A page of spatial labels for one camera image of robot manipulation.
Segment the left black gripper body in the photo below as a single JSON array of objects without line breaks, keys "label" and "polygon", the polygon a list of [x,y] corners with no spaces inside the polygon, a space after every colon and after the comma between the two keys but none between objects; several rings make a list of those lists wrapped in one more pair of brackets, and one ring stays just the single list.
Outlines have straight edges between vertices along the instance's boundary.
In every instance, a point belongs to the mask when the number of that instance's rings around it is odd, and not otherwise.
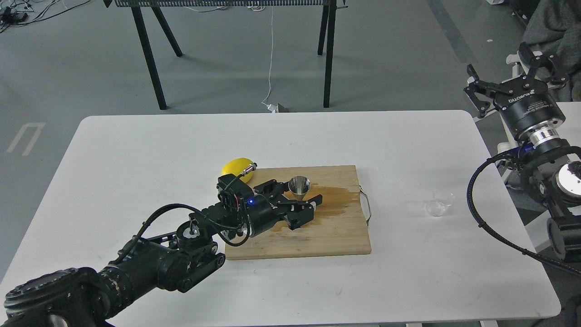
[{"label": "left black gripper body", "polygon": [[274,203],[262,194],[253,195],[247,200],[248,217],[250,221],[250,237],[268,231],[278,221],[286,222],[288,228],[292,224],[289,222],[288,213],[293,210],[295,204],[287,200],[275,199]]}]

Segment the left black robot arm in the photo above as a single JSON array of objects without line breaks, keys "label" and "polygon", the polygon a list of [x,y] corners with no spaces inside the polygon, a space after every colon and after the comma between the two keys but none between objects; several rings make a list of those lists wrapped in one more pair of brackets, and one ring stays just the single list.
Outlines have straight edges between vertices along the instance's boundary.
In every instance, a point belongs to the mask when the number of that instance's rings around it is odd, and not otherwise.
[{"label": "left black robot arm", "polygon": [[268,180],[248,186],[239,174],[217,180],[218,203],[199,210],[182,203],[160,207],[97,272],[68,268],[32,279],[5,296],[5,327],[107,327],[108,319],[159,288],[187,292],[220,269],[226,255],[214,236],[238,247],[284,221],[290,230],[313,221],[322,195],[304,199],[310,185]]}]

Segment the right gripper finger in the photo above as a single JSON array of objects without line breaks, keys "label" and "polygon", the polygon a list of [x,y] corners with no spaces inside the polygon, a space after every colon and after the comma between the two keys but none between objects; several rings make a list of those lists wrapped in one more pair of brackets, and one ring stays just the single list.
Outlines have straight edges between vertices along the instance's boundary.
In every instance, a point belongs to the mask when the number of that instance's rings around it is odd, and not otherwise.
[{"label": "right gripper finger", "polygon": [[483,81],[472,64],[467,65],[467,87],[463,89],[477,109],[477,118],[483,119],[494,110],[504,110],[504,104],[497,102],[497,96],[504,94],[504,87],[498,83]]},{"label": "right gripper finger", "polygon": [[518,48],[520,62],[527,72],[522,77],[524,88],[529,89],[535,82],[542,82],[548,89],[561,89],[570,77],[555,54],[534,52],[527,43]]}]

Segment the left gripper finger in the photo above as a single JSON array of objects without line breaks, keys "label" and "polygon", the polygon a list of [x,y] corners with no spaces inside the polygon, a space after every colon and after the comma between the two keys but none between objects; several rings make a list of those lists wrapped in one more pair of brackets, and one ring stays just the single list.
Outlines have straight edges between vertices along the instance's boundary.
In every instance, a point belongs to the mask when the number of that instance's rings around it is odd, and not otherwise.
[{"label": "left gripper finger", "polygon": [[290,230],[295,230],[313,221],[317,206],[322,204],[321,194],[307,200],[304,203],[293,203],[286,213],[286,223]]},{"label": "left gripper finger", "polygon": [[288,183],[278,182],[273,179],[259,184],[253,188],[253,199],[262,196],[267,200],[287,200],[289,198],[285,195],[285,192],[289,191]]}]

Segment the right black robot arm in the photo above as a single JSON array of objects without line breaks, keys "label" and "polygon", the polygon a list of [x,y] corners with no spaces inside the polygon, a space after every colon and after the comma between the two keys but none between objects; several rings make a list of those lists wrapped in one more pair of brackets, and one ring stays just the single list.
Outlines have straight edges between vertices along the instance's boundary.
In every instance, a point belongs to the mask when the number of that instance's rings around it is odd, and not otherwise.
[{"label": "right black robot arm", "polygon": [[[580,261],[580,215],[571,212],[580,206],[580,147],[572,146],[557,132],[565,115],[550,95],[550,89],[560,89],[569,82],[558,56],[534,52],[521,43],[517,50],[515,76],[502,83],[482,80],[473,65],[467,66],[469,76],[463,89],[482,119],[498,112],[506,125],[508,137],[515,145],[500,150],[475,170],[467,186],[470,213],[490,236],[536,261],[579,277],[580,271],[570,263]],[[519,247],[494,231],[479,215],[473,199],[478,176],[488,165],[500,164],[513,170],[520,178],[523,190],[549,212],[547,233],[556,259]]]}]

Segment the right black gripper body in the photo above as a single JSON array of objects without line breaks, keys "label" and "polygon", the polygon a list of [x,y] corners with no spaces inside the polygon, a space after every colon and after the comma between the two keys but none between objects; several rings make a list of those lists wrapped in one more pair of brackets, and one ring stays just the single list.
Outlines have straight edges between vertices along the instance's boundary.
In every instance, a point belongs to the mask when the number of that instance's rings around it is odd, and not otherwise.
[{"label": "right black gripper body", "polygon": [[524,141],[535,126],[547,123],[558,128],[565,121],[562,110],[548,93],[543,81],[517,77],[500,86],[508,93],[496,92],[493,103],[517,141]]}]

